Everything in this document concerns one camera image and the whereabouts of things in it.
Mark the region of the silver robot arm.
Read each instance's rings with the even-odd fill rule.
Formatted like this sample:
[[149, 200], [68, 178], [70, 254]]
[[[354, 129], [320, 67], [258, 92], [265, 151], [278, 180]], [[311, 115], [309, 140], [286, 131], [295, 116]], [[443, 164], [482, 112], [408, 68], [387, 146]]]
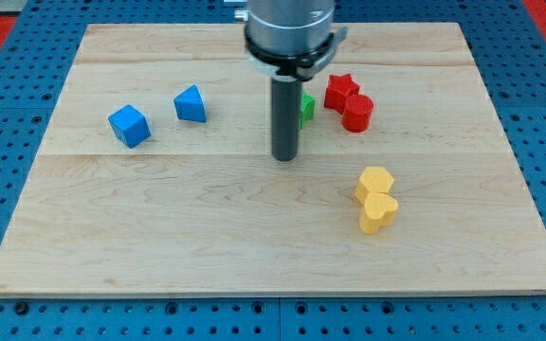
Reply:
[[258, 48], [292, 56], [320, 47], [334, 18], [333, 0], [247, 0], [246, 36]]

